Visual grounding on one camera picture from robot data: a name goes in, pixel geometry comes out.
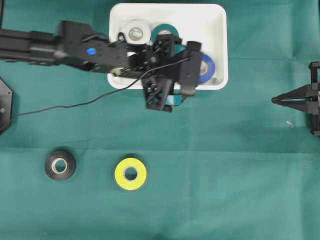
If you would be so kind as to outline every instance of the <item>black cable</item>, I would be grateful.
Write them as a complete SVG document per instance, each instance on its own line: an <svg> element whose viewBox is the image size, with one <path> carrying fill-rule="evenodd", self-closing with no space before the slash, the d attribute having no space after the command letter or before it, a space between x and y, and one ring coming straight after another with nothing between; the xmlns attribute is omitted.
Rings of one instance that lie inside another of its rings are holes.
<svg viewBox="0 0 320 240"><path fill-rule="evenodd" d="M152 71L155 71L155 70L159 70L159 69L163 69L163 68L166 68L166 67L170 67L170 66L173 66L173 65L176 65L176 64L179 64L181 62L184 62L186 60L189 60L190 58L189 57L186 57L186 58L183 58L179 61L175 61L173 63L168 63L168 64L165 64L165 65L162 65L162 66L157 66L157 67L154 67L154 68L151 68L147 71L145 71L143 74L141 74L136 80L134 80L131 84L129 84L128 86L124 87L124 88L120 88L120 89L117 89L117 90L114 90L114 91L110 91L110 92L106 92L104 94L102 94L101 96L98 96L97 98L91 100L91 101L87 101L87 102L83 102L83 103L79 103L79 104L74 104L74 105L57 105L57 106L50 106L50 107L47 107L47 108L44 108L44 109L41 109L41 110L36 110L36 111L28 111L28 112L24 112L24 113L18 113L17 115L15 115L14 117L12 117L10 119L10 121L4 125L3 127L0 128L0 132L2 130L4 130L14 119L16 119L17 117L20 117L20 116L24 116L24 115L30 115L30 114L37 114L37 113L42 113L42 112L46 112L46 111L49 111L49 110L53 110L53 109L70 109L70 108L76 108L76 107L80 107L80 106L84 106L84 105L89 105L89 104L93 104L94 102L106 97L106 96L109 96L111 94L115 94L115 93L118 93L120 91L123 91L123 90L126 90L130 87L132 87L135 83L137 83L138 81L142 80L148 73L152 72Z"/></svg>

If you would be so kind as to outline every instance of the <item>white tray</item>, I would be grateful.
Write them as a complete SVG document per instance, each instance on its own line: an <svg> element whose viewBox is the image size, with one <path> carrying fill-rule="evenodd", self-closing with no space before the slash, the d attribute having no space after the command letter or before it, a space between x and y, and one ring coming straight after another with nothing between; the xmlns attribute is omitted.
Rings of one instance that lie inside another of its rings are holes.
<svg viewBox="0 0 320 240"><path fill-rule="evenodd" d="M219 90L228 82L227 15L217 4L184 3L119 3L110 11L109 38L116 41L121 28L131 20L149 22L151 30L159 24L171 24L179 32L182 44L187 41L202 43L202 52L215 63L211 80L199 85L197 90ZM116 89L124 88L132 78L114 77L107 74L109 83ZM137 82L130 89L142 89Z"/></svg>

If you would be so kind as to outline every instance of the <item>blue light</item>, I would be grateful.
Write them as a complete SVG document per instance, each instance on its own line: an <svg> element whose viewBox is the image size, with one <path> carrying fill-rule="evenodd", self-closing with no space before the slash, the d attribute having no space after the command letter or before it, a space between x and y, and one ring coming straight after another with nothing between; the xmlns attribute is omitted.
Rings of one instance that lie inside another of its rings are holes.
<svg viewBox="0 0 320 240"><path fill-rule="evenodd" d="M87 48L86 52L89 55L95 55L97 53L97 50L94 47L91 47L91 48Z"/></svg>

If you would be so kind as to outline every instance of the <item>green cloth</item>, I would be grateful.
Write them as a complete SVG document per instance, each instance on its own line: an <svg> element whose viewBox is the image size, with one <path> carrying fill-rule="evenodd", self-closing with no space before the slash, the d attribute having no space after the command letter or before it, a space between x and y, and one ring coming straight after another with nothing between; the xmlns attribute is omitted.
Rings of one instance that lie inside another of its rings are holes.
<svg viewBox="0 0 320 240"><path fill-rule="evenodd" d="M108 34L118 2L6 0L3 28L54 33L70 20ZM197 91L173 113L146 110L142 91L128 90L15 120L0 136L1 239L319 238L320 139L303 112L271 103L310 82L308 64L320 60L319 1L202 3L227 13L226 87ZM13 114L113 89L105 74L68 66L1 61L0 77L14 92ZM56 148L76 159L67 181L45 174ZM127 155L147 167L137 191L114 181Z"/></svg>

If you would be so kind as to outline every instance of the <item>white tape roll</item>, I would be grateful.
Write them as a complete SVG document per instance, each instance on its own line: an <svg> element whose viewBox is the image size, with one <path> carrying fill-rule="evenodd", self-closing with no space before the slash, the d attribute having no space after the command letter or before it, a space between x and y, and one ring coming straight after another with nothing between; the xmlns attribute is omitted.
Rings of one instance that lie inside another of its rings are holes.
<svg viewBox="0 0 320 240"><path fill-rule="evenodd" d="M151 38L151 29L144 20L132 20L122 29L128 44L147 44Z"/></svg>

